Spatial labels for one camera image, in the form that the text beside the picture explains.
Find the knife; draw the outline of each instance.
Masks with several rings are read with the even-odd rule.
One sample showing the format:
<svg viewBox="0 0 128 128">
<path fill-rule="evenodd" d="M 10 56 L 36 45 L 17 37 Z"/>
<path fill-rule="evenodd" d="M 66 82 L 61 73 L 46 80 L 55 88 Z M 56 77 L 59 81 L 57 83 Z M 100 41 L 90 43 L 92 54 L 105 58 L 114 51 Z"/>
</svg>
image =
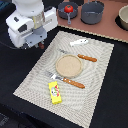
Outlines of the knife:
<svg viewBox="0 0 128 128">
<path fill-rule="evenodd" d="M 50 77 L 50 78 L 52 78 L 52 79 L 61 80 L 61 81 L 66 82 L 66 83 L 68 83 L 68 84 L 74 85 L 74 86 L 76 86 L 76 87 L 78 87 L 78 88 L 85 88 L 85 86 L 84 86 L 83 84 L 81 84 L 81 83 L 72 81 L 72 80 L 67 79 L 67 78 L 64 78 L 64 77 L 57 76 L 56 74 L 53 74 L 53 73 L 51 73 L 51 72 L 49 72 L 49 71 L 47 71 L 47 70 L 45 71 L 44 74 L 45 74 L 45 76 L 47 76 L 47 77 Z"/>
<path fill-rule="evenodd" d="M 97 61 L 96 58 L 84 56 L 84 55 L 77 54 L 77 53 L 70 53 L 70 52 L 67 52 L 67 51 L 64 51 L 64 50 L 61 50 L 61 49 L 58 49 L 58 50 L 59 50 L 60 52 L 65 53 L 65 54 L 74 54 L 74 55 L 78 56 L 78 57 L 81 58 L 81 59 L 89 60 L 89 61 L 92 61 L 92 62 L 96 62 L 96 61 Z"/>
</svg>

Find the placemat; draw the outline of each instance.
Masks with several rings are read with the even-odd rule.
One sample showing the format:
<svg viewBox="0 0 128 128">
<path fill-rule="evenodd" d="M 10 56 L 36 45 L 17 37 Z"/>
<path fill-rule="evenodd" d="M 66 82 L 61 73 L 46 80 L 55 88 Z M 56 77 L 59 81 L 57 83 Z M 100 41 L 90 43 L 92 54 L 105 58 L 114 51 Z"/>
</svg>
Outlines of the placemat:
<svg viewBox="0 0 128 128">
<path fill-rule="evenodd" d="M 73 123 L 88 128 L 114 45 L 86 38 L 89 40 L 88 44 L 70 47 L 69 43 L 71 41 L 82 38 L 85 37 L 59 31 L 25 80 L 16 89 L 14 95 L 49 110 Z M 62 103 L 53 105 L 48 83 L 55 80 L 46 77 L 44 71 L 48 70 L 59 75 L 55 70 L 55 62 L 64 54 L 58 51 L 58 48 L 72 53 L 77 52 L 95 57 L 98 61 L 91 62 L 81 59 L 84 69 L 78 77 L 72 80 L 84 84 L 85 89 L 80 89 L 57 80 Z"/>
</svg>

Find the plate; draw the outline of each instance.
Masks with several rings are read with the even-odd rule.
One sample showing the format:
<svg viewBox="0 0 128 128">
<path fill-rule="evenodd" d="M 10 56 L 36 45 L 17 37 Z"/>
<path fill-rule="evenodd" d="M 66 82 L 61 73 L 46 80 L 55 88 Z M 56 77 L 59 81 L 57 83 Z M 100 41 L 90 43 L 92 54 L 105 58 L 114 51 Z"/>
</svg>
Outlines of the plate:
<svg viewBox="0 0 128 128">
<path fill-rule="evenodd" d="M 75 55 L 64 55 L 56 62 L 56 71 L 66 78 L 78 76 L 82 72 L 82 69 L 82 61 Z"/>
</svg>

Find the dark tablecloth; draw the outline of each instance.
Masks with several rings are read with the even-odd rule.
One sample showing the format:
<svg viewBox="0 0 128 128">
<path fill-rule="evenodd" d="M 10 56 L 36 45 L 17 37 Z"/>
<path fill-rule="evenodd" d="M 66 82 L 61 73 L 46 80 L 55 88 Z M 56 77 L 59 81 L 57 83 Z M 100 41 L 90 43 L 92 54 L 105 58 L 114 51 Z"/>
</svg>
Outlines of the dark tablecloth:
<svg viewBox="0 0 128 128">
<path fill-rule="evenodd" d="M 47 0 L 45 7 L 57 6 L 60 0 Z M 0 41 L 13 46 L 10 41 L 5 19 L 15 10 L 9 5 L 0 11 Z M 127 128 L 128 127 L 128 44 L 85 34 L 82 32 L 57 27 L 48 32 L 45 49 L 54 39 L 58 31 L 101 40 L 114 44 L 110 62 L 105 74 L 100 95 L 96 104 L 90 128 Z M 54 113 L 33 105 L 13 95 L 26 75 L 31 71 L 43 52 L 40 48 L 14 50 L 0 44 L 0 103 L 19 112 L 26 113 L 55 128 L 79 128 L 80 126 Z"/>
</svg>

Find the butter package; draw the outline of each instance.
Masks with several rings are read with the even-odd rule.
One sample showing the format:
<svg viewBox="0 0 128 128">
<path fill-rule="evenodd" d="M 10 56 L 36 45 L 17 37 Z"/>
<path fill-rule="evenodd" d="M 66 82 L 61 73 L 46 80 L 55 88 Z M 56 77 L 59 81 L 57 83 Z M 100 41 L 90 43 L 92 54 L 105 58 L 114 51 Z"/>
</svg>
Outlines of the butter package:
<svg viewBox="0 0 128 128">
<path fill-rule="evenodd" d="M 62 102 L 57 81 L 48 83 L 53 104 Z"/>
</svg>

